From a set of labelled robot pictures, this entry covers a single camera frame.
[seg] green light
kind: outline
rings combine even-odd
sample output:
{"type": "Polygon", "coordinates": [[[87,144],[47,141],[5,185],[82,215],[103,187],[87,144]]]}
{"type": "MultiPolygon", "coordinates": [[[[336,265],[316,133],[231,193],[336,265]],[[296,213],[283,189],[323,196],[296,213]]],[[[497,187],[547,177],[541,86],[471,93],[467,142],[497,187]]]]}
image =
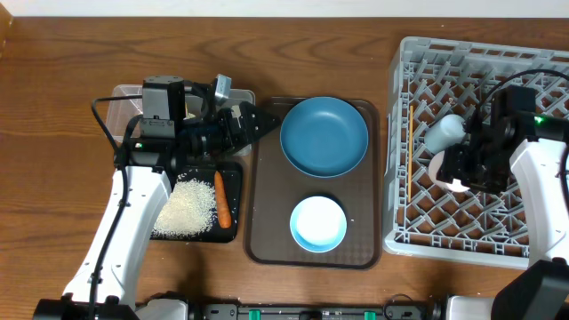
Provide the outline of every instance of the green light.
{"type": "Polygon", "coordinates": [[[541,124],[543,121],[545,121],[545,119],[540,116],[534,116],[533,119],[535,120],[536,124],[541,124]]]}

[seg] white rice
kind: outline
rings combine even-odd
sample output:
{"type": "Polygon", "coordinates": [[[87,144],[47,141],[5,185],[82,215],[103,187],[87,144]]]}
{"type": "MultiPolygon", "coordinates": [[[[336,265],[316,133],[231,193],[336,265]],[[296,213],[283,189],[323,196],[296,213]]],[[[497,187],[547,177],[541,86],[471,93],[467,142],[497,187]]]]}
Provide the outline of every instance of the white rice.
{"type": "Polygon", "coordinates": [[[215,207],[215,188],[210,183],[179,181],[154,229],[167,238],[199,235],[212,228],[215,207]]]}

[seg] white wall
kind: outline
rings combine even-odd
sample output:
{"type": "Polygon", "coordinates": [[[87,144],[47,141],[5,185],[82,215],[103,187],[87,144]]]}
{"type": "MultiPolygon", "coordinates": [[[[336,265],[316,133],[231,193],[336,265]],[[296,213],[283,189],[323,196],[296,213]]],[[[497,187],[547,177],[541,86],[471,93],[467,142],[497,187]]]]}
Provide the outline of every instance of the white wall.
{"type": "Polygon", "coordinates": [[[14,16],[569,17],[569,0],[0,0],[14,16]]]}

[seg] round plate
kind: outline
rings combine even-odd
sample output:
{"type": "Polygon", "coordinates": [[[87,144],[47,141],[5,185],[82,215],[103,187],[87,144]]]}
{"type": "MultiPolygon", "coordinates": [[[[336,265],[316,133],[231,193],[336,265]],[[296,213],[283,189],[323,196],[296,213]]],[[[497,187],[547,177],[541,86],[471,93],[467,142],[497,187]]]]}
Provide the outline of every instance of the round plate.
{"type": "Polygon", "coordinates": [[[324,196],[302,200],[291,215],[291,233],[299,246],[310,252],[329,252],[346,235],[346,215],[336,202],[324,196]]]}
{"type": "Polygon", "coordinates": [[[354,169],[365,156],[367,125],[345,101],[318,97],[296,105],[284,118],[281,147],[298,170],[331,178],[354,169]]]}

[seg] brown tray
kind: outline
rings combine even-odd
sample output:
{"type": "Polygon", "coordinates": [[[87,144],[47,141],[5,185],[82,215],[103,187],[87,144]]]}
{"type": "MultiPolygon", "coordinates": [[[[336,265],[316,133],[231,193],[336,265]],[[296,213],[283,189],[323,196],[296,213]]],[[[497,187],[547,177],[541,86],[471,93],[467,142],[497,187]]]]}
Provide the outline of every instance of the brown tray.
{"type": "MultiPolygon", "coordinates": [[[[266,110],[285,119],[305,98],[273,98],[266,110]]],[[[310,177],[285,157],[280,128],[253,146],[250,208],[245,225],[245,251],[259,263],[294,266],[367,269],[381,256],[381,163],[379,112],[369,102],[347,100],[367,124],[369,146],[352,171],[330,179],[310,177]],[[335,249],[312,253],[293,239],[290,218],[297,203],[308,196],[336,200],[348,219],[348,230],[335,249]]]]}

